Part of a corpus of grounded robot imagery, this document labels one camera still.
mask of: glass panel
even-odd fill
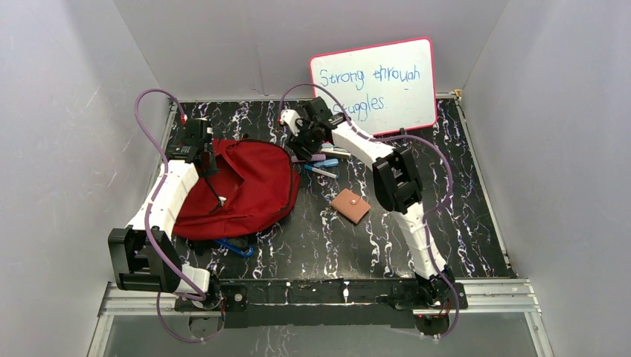
[[[165,319],[184,337],[217,328],[216,318],[195,320],[191,328],[188,317]],[[417,336],[415,329],[387,326],[289,325],[226,329],[200,345],[170,337],[156,316],[116,316],[105,356],[536,356],[522,313],[461,315],[453,334],[438,344]]]

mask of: whiteboard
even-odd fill
[[[373,135],[436,123],[432,42],[407,39],[320,54],[310,61],[311,78],[330,91],[357,125]],[[334,113],[341,109],[314,89]]]

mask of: red whiteboard frame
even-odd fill
[[[388,45],[396,45],[397,43],[418,41],[420,39],[426,39],[427,42],[429,42],[429,54],[430,54],[430,58],[432,60],[432,87],[434,88],[434,123],[432,123],[430,125],[422,125],[422,126],[415,126],[415,127],[412,127],[412,128],[406,128],[406,130],[415,130],[415,129],[422,129],[422,128],[432,127],[438,121],[438,108],[437,108],[438,105],[436,103],[436,74],[435,74],[436,70],[434,69],[434,45],[432,44],[432,41],[429,39],[429,37],[417,37],[417,38],[414,38],[414,39],[402,39],[400,41],[380,43],[378,45],[371,45],[371,46],[365,46],[365,47],[352,48],[350,50],[334,51],[334,52],[329,52],[329,53],[326,53],[326,54],[316,54],[315,56],[313,56],[313,57],[311,57],[309,59],[309,72],[311,74],[311,83],[316,83],[315,80],[313,79],[313,68],[311,67],[311,62],[315,58],[330,56],[332,54],[343,54],[343,53],[346,53],[346,52],[360,51],[360,50],[365,50],[367,48],[375,48],[375,47],[383,47],[383,46],[388,46]],[[316,87],[313,87],[313,97],[315,97],[315,95],[316,95]],[[373,136],[387,135],[387,134],[392,134],[392,133],[395,133],[395,132],[399,132],[399,131],[398,130],[392,130],[391,132],[380,132],[380,133],[377,133],[377,134],[373,134]]]

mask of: brown wallet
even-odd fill
[[[371,209],[366,201],[347,188],[331,201],[331,206],[355,224]]]

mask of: white cable tie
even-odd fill
[[[412,229],[412,230],[410,231],[410,233],[414,234],[414,233],[416,233],[419,229],[421,229],[421,228],[425,228],[425,226],[426,226],[426,225],[427,225],[427,223],[423,223],[422,225],[417,225],[416,227],[414,227],[414,229]]]

